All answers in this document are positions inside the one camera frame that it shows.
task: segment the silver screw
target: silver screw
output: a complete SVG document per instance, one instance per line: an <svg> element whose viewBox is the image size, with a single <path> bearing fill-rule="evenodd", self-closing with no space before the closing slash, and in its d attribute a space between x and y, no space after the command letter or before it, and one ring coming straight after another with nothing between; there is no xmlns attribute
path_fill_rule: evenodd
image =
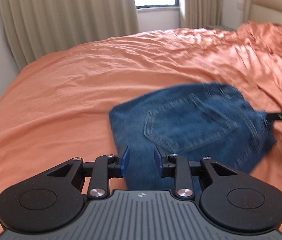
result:
<svg viewBox="0 0 282 240"><path fill-rule="evenodd" d="M90 195L93 197L101 197L105 194L105 191L101 188L94 188L90 190Z"/></svg>
<svg viewBox="0 0 282 240"><path fill-rule="evenodd" d="M179 189L177 191L177 194L181 197L189 197L189 196L192 196L193 191L188 188L183 188L183 189Z"/></svg>

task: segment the bed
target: bed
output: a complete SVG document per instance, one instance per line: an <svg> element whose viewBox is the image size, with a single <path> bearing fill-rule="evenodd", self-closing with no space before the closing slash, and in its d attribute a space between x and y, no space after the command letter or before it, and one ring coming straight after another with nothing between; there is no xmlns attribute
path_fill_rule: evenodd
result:
<svg viewBox="0 0 282 240"><path fill-rule="evenodd" d="M282 111L282 7L247 0L244 21L237 32L110 38L29 64L0 100L0 192L70 158L116 153L108 112L154 90L218 81L236 86L255 109ZM282 122L274 134L277 144L251 175L282 191ZM110 187L125 182L111 179Z"/></svg>

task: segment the wrinkled fabric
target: wrinkled fabric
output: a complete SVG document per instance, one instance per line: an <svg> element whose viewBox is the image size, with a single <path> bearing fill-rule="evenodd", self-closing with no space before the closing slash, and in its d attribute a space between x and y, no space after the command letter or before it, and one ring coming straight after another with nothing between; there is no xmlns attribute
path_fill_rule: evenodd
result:
<svg viewBox="0 0 282 240"><path fill-rule="evenodd" d="M199 162L210 156L249 173L275 144L273 122L255 111L233 86L187 84L155 91L109 112L117 151L129 146L125 175L130 190L172 189L160 178L154 148ZM197 178L195 189L200 193Z"/></svg>
<svg viewBox="0 0 282 240"><path fill-rule="evenodd" d="M40 58L0 100L0 192L73 157L89 162L116 153L108 117L114 106L212 81L237 87L255 110L282 111L282 27L155 31ZM251 174L282 191L282 122L273 133L277 143ZM125 182L111 179L110 187Z"/></svg>

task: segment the curtain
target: curtain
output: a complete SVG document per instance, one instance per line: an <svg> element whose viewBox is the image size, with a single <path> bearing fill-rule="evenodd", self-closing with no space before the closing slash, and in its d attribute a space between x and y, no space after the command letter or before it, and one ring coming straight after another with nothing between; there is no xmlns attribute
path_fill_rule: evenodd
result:
<svg viewBox="0 0 282 240"><path fill-rule="evenodd" d="M0 0L19 69L45 54L139 32L134 0Z"/></svg>
<svg viewBox="0 0 282 240"><path fill-rule="evenodd" d="M182 28L205 28L220 25L222 0L180 0L180 23Z"/></svg>

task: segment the jeans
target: jeans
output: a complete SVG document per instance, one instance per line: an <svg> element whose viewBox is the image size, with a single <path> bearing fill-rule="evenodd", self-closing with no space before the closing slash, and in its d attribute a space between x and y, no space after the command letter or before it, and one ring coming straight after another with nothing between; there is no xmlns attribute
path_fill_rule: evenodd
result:
<svg viewBox="0 0 282 240"><path fill-rule="evenodd" d="M155 146L189 161L210 156L249 173L276 142L266 112L255 111L235 87L226 84L186 84L155 91L114 107L109 117L117 150L130 148L125 175L130 190L173 188L173 179L158 174Z"/></svg>

